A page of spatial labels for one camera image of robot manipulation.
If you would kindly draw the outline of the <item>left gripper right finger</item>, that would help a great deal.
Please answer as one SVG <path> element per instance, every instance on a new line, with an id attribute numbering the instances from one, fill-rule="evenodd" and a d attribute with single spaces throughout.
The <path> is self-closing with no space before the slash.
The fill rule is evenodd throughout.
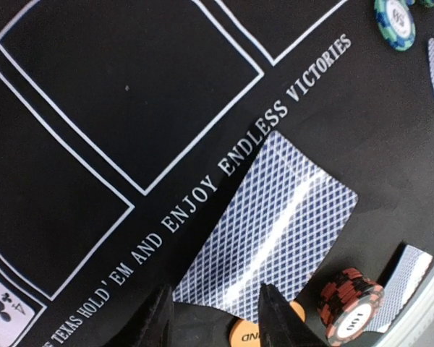
<path id="1" fill-rule="evenodd" d="M 272 284 L 260 286 L 258 325 L 264 347 L 326 346 Z"/>

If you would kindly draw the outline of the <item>red black chip stack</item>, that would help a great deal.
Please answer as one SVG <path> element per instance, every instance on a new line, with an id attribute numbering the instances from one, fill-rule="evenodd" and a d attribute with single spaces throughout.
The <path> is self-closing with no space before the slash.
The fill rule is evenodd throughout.
<path id="1" fill-rule="evenodd" d="M 330 346 L 358 338 L 382 307 L 384 287 L 349 267 L 335 274 L 323 287 L 318 313 Z"/>

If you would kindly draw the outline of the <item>green poker chip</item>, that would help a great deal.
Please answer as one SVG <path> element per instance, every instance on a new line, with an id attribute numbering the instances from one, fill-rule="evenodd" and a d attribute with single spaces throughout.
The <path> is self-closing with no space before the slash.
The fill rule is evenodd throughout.
<path id="1" fill-rule="evenodd" d="M 416 38 L 414 19 L 405 1 L 374 0 L 374 13 L 378 29 L 396 51 L 406 51 Z"/>

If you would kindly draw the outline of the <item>four of clubs card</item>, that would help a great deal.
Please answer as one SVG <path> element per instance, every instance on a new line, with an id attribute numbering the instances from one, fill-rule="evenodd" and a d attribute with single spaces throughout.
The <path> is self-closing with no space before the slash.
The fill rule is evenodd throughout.
<path id="1" fill-rule="evenodd" d="M 0 346 L 12 346 L 35 316 L 14 287 L 0 280 Z"/>

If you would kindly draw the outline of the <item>orange big blind button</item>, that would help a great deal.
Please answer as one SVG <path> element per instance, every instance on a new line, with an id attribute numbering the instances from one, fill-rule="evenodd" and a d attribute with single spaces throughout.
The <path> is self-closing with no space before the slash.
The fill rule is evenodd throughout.
<path id="1" fill-rule="evenodd" d="M 239 319 L 229 333 L 231 347 L 261 347 L 258 324 Z"/>

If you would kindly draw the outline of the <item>blue fifty poker chip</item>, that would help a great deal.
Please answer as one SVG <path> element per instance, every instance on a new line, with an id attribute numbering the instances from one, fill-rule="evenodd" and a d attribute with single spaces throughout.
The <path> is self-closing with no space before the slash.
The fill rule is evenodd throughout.
<path id="1" fill-rule="evenodd" d="M 434 9 L 434 0 L 419 0 L 418 2 L 421 6 Z"/>

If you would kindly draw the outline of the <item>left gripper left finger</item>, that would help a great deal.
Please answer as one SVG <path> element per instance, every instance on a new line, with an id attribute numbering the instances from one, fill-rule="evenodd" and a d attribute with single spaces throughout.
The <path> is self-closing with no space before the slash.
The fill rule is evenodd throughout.
<path id="1" fill-rule="evenodd" d="M 105 347 L 171 346 L 174 303 L 170 285 L 159 285 Z"/>

